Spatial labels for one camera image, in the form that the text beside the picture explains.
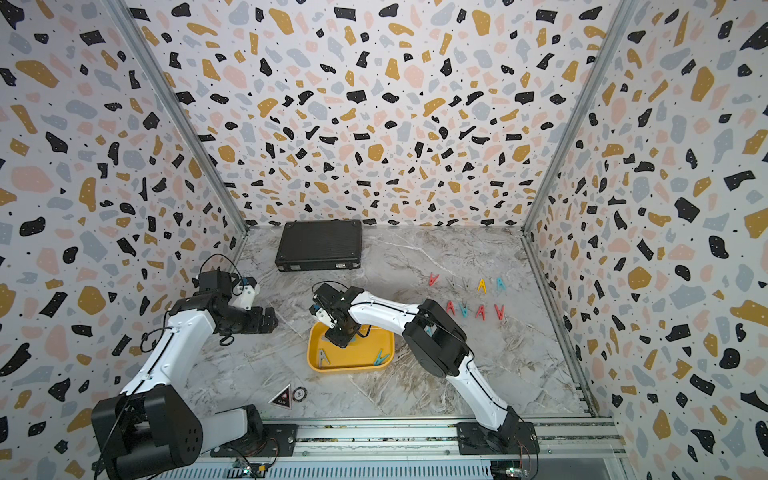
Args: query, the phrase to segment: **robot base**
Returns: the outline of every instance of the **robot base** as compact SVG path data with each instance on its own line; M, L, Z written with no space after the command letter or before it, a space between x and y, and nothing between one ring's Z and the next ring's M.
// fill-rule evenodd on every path
M500 445L495 432L477 422L456 424L460 455L535 455L539 453L538 437L532 423L520 421L508 445Z

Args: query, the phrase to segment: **marble surface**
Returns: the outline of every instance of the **marble surface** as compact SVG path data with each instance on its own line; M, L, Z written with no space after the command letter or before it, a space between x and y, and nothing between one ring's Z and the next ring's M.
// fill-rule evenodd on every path
M428 374L396 336L392 363L381 372L328 375L306 362L315 319L310 287L321 280L360 286L391 300L444 308L456 305L478 367L494 390L521 414L583 412L541 295L525 258L519 229L487 227L366 227L358 270L282 273L275 256L282 228L256 228L238 269L261 283L255 304L280 320L268 335L236 336L232 346L211 337L187 383L185 399L198 415L253 403L264 418L471 415L444 380ZM439 278L429 286L430 274ZM487 294L478 293L485 279ZM502 278L506 291L497 288ZM458 303L468 305L462 316ZM499 320L494 305L505 307ZM475 318L485 305L485 321ZM293 410L269 405L290 384L308 396Z

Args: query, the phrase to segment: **mounting plate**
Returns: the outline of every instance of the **mounting plate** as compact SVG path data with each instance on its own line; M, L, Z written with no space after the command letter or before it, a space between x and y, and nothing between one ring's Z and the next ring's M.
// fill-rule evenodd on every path
M536 429L530 422L518 422L518 427L515 430L516 441L505 452L498 452L491 448L486 439L488 432L488 429L480 426L477 422L457 423L458 453L460 455L520 455L521 451L523 455L539 453Z
M279 457L292 457L293 447L296 445L296 432L298 432L299 426L295 423L267 423L264 425L264 438L277 440L278 450L275 450L275 442L271 440L264 446L264 450L259 452L258 457L274 457L275 454ZM234 450L221 447L217 450L211 450L210 456L216 457L239 457L240 454Z

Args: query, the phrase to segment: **wire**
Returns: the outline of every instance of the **wire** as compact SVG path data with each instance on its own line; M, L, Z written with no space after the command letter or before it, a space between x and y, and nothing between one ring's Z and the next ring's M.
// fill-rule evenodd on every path
M315 293L315 292L317 291L317 290L315 290L315 286L316 286L316 285L320 285L321 283L335 283L336 285L341 285L341 286L343 286L343 287L344 287L344 290L349 290L349 287L348 287L347 285L344 285L344 284L343 284L343 283L341 283L341 282L337 282L337 281L335 281L335 280L321 280L321 281L319 281L319 282L315 283L314 285L312 285L312 286L310 287L310 290L312 290L312 293Z
M240 290L240 293L238 293L237 295L235 295L235 294L233 293L232 295L233 295L233 296L240 296L240 295L242 295L242 294L243 294L243 292L245 291L245 286L246 286L246 283L245 283L245 278L244 278L244 277L243 277L243 275L240 273L240 271L237 269L237 265L235 265L235 262L233 262L232 260L230 260L230 258L229 258L228 256L224 255L223 253L214 253L213 255L211 255L210 257L208 257L207 259L205 259L205 261L203 262L203 265L201 265L201 266L200 266L200 273L202 273L202 272L203 272L203 268L205 267L205 264L206 264L206 263L208 263L208 260L210 260L210 259L214 258L216 255L218 255L219 257L224 257L224 258L226 258L226 259L227 259L227 261L228 261L229 263L232 263L232 266L234 267L235 271L237 272L237 277L238 277L238 278L237 278L237 282L238 282L238 283L242 283L242 284L243 284L243 289L241 289L241 290Z
M157 363L160 362L160 358L163 357L163 354L165 353L165 349L167 349L168 346L170 345L170 341L172 339L174 339L174 335L176 335L176 334L175 333L171 333L170 339L168 339L168 341L166 342L165 346L163 347L162 351L160 352L160 355L154 360L154 363L152 364L152 366L147 371L147 375L148 376L149 376L150 373L152 373L152 370L154 370L154 367L157 365ZM144 384L144 380L141 380L139 382L139 384L136 385L136 388L134 389L134 391L131 392L131 394L125 400L125 403L123 404L123 408L120 409L120 413L118 413L118 417L114 420L114 424L112 424L112 429L107 434L107 439L104 440L104 447L107 447L109 445L109 441L112 439L112 434L114 433L114 429L116 429L117 426L120 424L120 421L123 418L123 414L125 413L125 410L128 408L128 405L131 404L131 399L133 398L133 396L136 393L136 391L138 391L139 388L141 388L141 386L143 384ZM98 459L96 460L96 469L94 470L94 480L96 480L96 478L98 477L98 473L99 473L98 465L99 465L99 463L101 463L103 455L104 455L103 451L100 451L99 454L98 454Z

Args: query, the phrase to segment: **pink speckle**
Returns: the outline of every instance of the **pink speckle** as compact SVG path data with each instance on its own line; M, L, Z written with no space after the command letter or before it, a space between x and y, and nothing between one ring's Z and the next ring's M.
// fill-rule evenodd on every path
M631 245L623 238L614 239L614 241L608 244L609 252L629 253L631 250Z
M58 359L59 362L64 362L69 358L67 332L62 325L57 325L51 329L45 340L45 352Z
M98 276L97 271L91 270L90 268L82 266L78 271L78 278L75 279L75 281L82 282L83 280L96 280L97 276Z
M419 18L419 13L416 11L415 5L411 5L411 23L417 28L422 26L422 19Z
M411 65L402 73L407 82L414 88L421 88L424 84L424 71L416 65Z
M16 167L11 170L11 183L24 192L44 194L53 188L53 182L39 167Z
M693 324L696 327L696 330L703 332L704 329L707 328L707 325L710 324L709 321L709 310L701 310L698 315L696 315L696 318L694 318Z
M715 88L715 91L712 93L712 103L710 104L710 110L714 110L720 106L720 102L723 101L725 94L728 92L728 88L730 88L730 84L725 84Z
M245 88L247 86L245 80L245 74L239 68L235 68L232 65L224 67L224 78L230 81L232 85L238 88Z
M207 18L212 25L216 25L217 27L221 26L221 22L219 22L219 19L216 18L216 15L214 15L214 13L204 3L203 3L203 13L205 14L205 18Z
M669 253L670 260L692 260L696 250L690 248L688 245L681 243L672 249Z
M40 326L23 326L21 330L26 339L38 339L43 336L43 329Z

